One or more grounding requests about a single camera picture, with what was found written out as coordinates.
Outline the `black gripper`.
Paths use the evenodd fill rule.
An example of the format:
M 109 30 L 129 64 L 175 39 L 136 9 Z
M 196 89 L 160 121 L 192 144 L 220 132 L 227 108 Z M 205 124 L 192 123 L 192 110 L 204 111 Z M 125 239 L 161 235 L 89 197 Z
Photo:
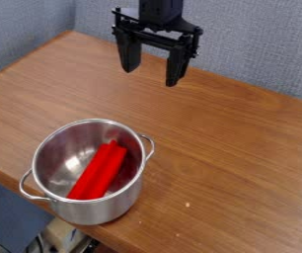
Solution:
M 122 69 L 132 72 L 140 66 L 142 43 L 169 50 L 165 86 L 175 86 L 203 35 L 203 29 L 183 19 L 183 0 L 140 0 L 137 8 L 116 7 L 112 13 Z

